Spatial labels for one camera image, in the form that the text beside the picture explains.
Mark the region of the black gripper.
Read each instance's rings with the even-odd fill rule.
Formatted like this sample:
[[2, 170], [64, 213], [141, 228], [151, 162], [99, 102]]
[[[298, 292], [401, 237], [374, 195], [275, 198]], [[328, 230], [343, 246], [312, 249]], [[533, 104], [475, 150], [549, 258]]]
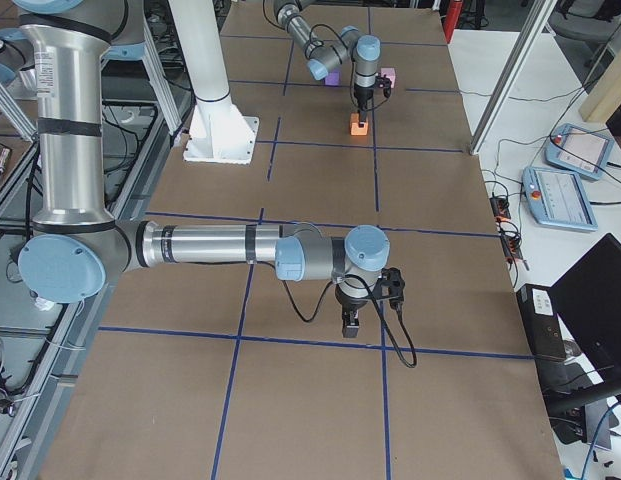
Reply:
[[369, 111], [374, 98], [374, 86], [361, 86], [355, 84], [353, 87], [354, 98], [358, 109], [358, 122], [366, 123], [366, 111]]
[[359, 332], [358, 310], [374, 299], [366, 288], [363, 288], [363, 296], [355, 297], [344, 290], [344, 282], [335, 287], [335, 298], [341, 305], [342, 336], [346, 339], [354, 339]]

